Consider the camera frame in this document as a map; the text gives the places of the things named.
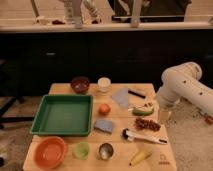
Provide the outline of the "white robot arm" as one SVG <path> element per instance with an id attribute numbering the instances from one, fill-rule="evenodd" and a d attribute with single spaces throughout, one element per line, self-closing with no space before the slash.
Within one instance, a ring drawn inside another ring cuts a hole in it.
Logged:
<path id="1" fill-rule="evenodd" d="M 207 124 L 213 125 L 213 89 L 202 84 L 201 77 L 202 69 L 195 62 L 173 66 L 162 73 L 163 85 L 155 96 L 159 104 L 160 124 L 167 121 L 171 116 L 171 108 L 183 97 L 201 110 Z"/>

